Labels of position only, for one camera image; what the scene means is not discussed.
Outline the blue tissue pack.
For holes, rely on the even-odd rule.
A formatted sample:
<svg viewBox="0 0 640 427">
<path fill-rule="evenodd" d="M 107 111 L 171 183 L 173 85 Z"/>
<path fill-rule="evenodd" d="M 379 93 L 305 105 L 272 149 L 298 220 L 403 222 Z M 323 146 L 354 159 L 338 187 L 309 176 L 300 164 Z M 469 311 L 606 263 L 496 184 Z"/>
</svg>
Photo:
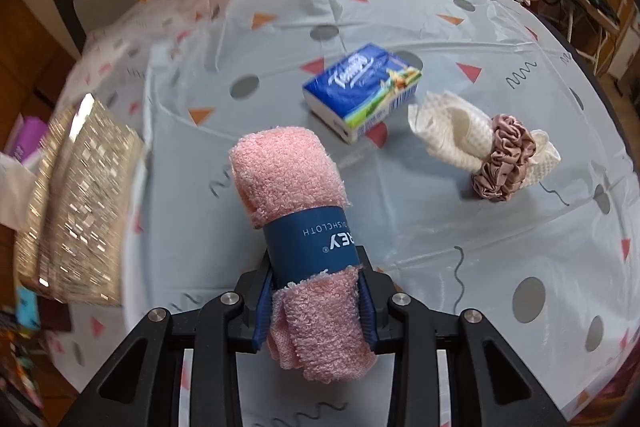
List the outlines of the blue tissue pack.
<svg viewBox="0 0 640 427">
<path fill-rule="evenodd" d="M 422 70 L 368 43 L 303 85 L 311 109 L 352 144 L 414 95 Z"/>
</svg>

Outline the glittery gold tin lid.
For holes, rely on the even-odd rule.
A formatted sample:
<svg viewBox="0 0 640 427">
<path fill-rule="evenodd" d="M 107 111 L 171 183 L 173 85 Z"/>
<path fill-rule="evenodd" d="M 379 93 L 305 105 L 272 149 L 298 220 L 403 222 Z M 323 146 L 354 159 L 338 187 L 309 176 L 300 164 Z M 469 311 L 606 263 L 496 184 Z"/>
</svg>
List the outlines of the glittery gold tin lid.
<svg viewBox="0 0 640 427">
<path fill-rule="evenodd" d="M 17 232 L 18 283 L 60 303 L 120 306 L 131 191 L 145 146 L 92 94 L 50 121 Z"/>
</svg>

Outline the pink washcloth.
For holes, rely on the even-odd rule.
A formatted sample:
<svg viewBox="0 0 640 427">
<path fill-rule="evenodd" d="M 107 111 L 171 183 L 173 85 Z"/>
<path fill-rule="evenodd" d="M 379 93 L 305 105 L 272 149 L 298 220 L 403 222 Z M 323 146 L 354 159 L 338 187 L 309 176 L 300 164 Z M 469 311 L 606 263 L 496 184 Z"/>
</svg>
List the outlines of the pink washcloth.
<svg viewBox="0 0 640 427">
<path fill-rule="evenodd" d="M 318 136 L 302 127 L 244 135 L 229 159 L 272 266 L 271 356 L 281 369 L 298 369 L 308 381 L 366 375 L 376 356 L 360 325 L 361 263 L 335 162 Z"/>
</svg>

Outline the white waffle cloth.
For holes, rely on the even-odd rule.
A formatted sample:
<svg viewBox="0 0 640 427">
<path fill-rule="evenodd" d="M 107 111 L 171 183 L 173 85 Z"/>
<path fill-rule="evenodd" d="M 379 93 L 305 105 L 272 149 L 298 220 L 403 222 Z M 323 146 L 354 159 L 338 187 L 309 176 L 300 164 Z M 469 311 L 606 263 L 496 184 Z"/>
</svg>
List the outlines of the white waffle cloth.
<svg viewBox="0 0 640 427">
<path fill-rule="evenodd" d="M 494 117 L 487 116 L 450 92 L 427 93 L 421 104 L 408 107 L 409 127 L 422 140 L 427 153 L 449 166 L 468 172 L 471 180 L 491 151 Z M 529 159 L 520 190 L 540 182 L 561 161 L 561 155 L 547 132 L 539 129 L 528 131 L 533 135 L 537 148 Z"/>
</svg>

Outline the dusty pink satin scrunchie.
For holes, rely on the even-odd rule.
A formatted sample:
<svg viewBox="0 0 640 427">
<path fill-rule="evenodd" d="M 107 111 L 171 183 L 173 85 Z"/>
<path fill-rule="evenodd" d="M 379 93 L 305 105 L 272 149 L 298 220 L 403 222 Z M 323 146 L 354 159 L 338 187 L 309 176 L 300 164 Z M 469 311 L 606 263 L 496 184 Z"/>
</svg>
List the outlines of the dusty pink satin scrunchie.
<svg viewBox="0 0 640 427">
<path fill-rule="evenodd" d="M 518 118 L 492 118 L 491 151 L 472 176 L 475 193 L 491 202 L 507 202 L 524 183 L 529 159 L 536 153 L 533 135 Z"/>
</svg>

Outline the patterned white tablecloth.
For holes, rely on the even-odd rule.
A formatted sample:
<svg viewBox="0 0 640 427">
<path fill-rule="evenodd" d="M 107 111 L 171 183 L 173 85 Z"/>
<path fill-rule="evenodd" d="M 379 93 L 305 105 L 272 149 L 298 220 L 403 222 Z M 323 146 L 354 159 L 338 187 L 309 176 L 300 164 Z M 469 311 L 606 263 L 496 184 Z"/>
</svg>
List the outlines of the patterned white tablecloth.
<svg viewBox="0 0 640 427">
<path fill-rule="evenodd" d="M 561 162 L 493 204 L 431 158 L 405 109 L 343 142 L 303 98 L 314 65 L 374 43 L 488 115 L 548 133 Z M 511 0 L 146 0 L 97 32 L 61 106 L 92 93 L 148 147 L 127 223 L 124 301 L 75 305 L 47 338 L 85 387 L 145 311 L 203 306 L 264 251 L 231 180 L 242 135 L 312 130 L 341 171 L 376 269 L 424 305 L 484 312 L 574 417 L 639 335 L 639 182 L 608 109 L 565 46 Z"/>
</svg>

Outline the purple tissue box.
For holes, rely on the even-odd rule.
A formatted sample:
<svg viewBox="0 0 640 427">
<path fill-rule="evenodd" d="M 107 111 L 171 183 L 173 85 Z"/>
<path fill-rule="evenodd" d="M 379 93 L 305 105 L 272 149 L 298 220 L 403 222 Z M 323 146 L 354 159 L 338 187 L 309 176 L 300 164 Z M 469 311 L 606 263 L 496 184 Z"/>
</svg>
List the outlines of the purple tissue box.
<svg viewBox="0 0 640 427">
<path fill-rule="evenodd" d="M 25 161 L 37 152 L 47 130 L 48 125 L 40 118 L 18 115 L 8 143 L 1 153 L 1 167 L 24 165 Z"/>
</svg>

